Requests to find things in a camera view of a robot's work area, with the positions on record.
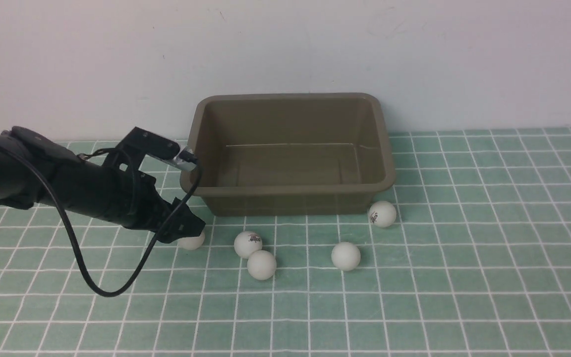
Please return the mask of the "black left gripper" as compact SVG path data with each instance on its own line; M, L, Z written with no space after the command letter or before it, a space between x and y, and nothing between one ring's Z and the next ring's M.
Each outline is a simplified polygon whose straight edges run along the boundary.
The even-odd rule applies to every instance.
M132 175L119 169L85 161L66 165L65 208L128 229L159 230L165 244L201 235L206 223L190 210L188 197L169 204L156 190L156 177L136 174L134 185Z

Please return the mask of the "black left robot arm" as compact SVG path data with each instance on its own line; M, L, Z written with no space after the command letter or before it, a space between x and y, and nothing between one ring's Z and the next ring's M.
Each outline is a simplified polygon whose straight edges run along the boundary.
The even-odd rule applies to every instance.
M192 151L142 128L132 129L118 145L102 148L101 165L75 154L30 129L14 126L0 134L0 205L28 210L36 203L54 206L35 176L39 172L67 212L127 229L161 232L170 243L197 237L205 222L179 199L169 203L156 190L156 179L140 171L145 156L192 171Z

